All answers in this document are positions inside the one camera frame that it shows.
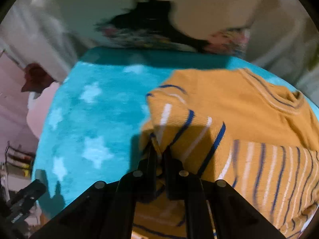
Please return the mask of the orange striped knit sweater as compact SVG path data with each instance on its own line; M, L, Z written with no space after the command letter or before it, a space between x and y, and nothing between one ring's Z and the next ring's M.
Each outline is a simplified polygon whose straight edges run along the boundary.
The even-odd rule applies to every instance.
M147 94L140 148L166 149L186 171L222 179L286 238L318 210L318 119L301 92L247 69L177 70Z

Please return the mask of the black metal rack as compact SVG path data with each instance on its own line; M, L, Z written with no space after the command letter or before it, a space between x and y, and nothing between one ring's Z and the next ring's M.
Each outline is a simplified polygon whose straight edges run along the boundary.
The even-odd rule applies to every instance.
M7 175L15 175L17 177L31 178L33 165L35 161L35 153L25 152L21 146L13 147L10 142L4 151L4 162L2 162L3 170Z

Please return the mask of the turquoise cartoon star blanket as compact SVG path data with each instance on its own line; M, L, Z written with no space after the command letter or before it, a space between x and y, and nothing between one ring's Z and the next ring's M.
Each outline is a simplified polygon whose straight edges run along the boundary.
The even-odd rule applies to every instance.
M96 181L114 182L136 168L140 130L149 118L146 94L174 70L240 68L295 90L231 56L106 47L87 51L56 91L40 135L32 178L47 188L38 200L44 215L56 216Z

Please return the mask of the pink cloud shaped cushion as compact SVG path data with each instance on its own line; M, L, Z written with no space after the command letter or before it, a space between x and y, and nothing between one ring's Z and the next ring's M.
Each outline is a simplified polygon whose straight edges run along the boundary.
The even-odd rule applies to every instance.
M37 139L42 134L46 116L59 87L60 83L53 82L41 94L36 92L29 93L27 125Z

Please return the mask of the dark red plush toy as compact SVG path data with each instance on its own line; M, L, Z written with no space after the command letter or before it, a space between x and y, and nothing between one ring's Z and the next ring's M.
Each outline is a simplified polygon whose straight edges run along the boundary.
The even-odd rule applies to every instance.
M38 63L30 63L24 69L25 84L21 92L42 93L55 79L49 75Z

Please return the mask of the cream crane print pillow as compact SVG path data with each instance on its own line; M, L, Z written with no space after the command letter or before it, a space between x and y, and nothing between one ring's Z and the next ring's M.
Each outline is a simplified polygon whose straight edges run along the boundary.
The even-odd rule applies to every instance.
M32 0L63 29L113 48L242 57L262 0Z

